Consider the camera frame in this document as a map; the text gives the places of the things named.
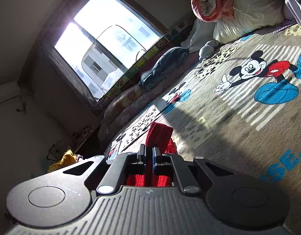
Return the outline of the window with frame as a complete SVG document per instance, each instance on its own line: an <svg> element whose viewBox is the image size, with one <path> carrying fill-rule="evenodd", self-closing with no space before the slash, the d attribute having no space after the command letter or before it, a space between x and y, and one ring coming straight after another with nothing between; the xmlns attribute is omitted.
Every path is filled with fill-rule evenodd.
<svg viewBox="0 0 301 235"><path fill-rule="evenodd" d="M167 30L134 0L64 0L39 50L91 110Z"/></svg>

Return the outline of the small grey plush toy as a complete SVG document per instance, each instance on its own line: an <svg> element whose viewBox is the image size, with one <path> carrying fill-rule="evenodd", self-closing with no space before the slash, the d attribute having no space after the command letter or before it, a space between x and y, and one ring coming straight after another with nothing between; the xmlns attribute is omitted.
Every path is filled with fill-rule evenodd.
<svg viewBox="0 0 301 235"><path fill-rule="evenodd" d="M219 46L219 42L217 40L208 41L201 49L199 50L199 59L203 60L209 58L215 51L215 49Z"/></svg>

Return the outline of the white cloth by pillow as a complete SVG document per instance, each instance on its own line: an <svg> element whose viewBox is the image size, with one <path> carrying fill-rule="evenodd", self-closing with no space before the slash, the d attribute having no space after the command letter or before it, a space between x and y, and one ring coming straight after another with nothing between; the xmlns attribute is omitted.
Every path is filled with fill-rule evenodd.
<svg viewBox="0 0 301 235"><path fill-rule="evenodd" d="M188 38L181 42L181 47L187 48L190 53L197 52L208 41L213 40L215 26L216 23L214 22L196 19Z"/></svg>

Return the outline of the floral folded mattress pad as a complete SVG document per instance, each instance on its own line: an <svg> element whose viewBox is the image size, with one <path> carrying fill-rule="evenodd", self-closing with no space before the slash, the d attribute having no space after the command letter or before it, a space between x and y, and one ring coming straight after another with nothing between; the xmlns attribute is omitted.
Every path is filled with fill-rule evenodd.
<svg viewBox="0 0 301 235"><path fill-rule="evenodd" d="M116 133L125 126L134 116L142 111L158 95L170 87L188 70L197 58L190 56L176 70L171 72L166 79L161 80L152 90L143 90L137 84L117 96L107 107L104 118L98 131L100 149L105 150Z"/></svg>

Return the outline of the yellow knitted garment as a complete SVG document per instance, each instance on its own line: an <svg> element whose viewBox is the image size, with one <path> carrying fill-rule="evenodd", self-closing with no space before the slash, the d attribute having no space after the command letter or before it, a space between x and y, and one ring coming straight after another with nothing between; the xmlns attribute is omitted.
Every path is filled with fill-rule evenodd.
<svg viewBox="0 0 301 235"><path fill-rule="evenodd" d="M65 168L69 165L73 165L73 164L77 163L77 159L78 159L77 155L73 154L71 149L68 149L64 153L64 155L60 161L49 166L47 173L54 172L61 168Z"/></svg>

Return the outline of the Mickey Mouse bed blanket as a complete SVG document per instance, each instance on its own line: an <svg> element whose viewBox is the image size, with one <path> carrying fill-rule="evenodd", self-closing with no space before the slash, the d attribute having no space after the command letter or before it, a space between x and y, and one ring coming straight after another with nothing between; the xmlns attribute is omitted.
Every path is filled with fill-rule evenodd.
<svg viewBox="0 0 301 235"><path fill-rule="evenodd" d="M224 45L123 126L105 154L131 151L152 122L173 128L186 160L204 156L280 185L301 234L301 26L261 29Z"/></svg>

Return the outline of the dark blue folded garment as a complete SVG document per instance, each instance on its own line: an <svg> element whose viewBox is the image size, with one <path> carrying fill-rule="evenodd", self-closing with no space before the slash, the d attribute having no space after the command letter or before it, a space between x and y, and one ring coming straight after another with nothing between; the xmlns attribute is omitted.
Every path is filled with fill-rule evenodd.
<svg viewBox="0 0 301 235"><path fill-rule="evenodd" d="M145 90L152 90L162 80L166 79L174 70L188 58L189 50L173 47L164 53L151 70L141 75L139 85Z"/></svg>

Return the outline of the red knitted sweater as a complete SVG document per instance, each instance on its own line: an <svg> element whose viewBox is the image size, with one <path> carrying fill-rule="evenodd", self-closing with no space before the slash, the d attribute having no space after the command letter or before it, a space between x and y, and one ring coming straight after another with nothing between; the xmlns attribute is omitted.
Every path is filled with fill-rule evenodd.
<svg viewBox="0 0 301 235"><path fill-rule="evenodd" d="M148 157L144 174L129 175L127 186L135 187L171 187L172 179L166 175L167 169L159 165L165 162L163 154L176 154L176 145L171 139L173 128L153 122L146 138Z"/></svg>

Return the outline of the cream white pillow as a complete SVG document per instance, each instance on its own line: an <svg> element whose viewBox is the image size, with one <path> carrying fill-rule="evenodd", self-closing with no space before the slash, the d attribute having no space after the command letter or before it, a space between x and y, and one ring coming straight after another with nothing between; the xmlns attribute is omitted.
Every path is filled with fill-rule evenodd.
<svg viewBox="0 0 301 235"><path fill-rule="evenodd" d="M284 0L234 0L234 17L217 22L213 38L229 43L255 29L277 25L284 19L283 6Z"/></svg>

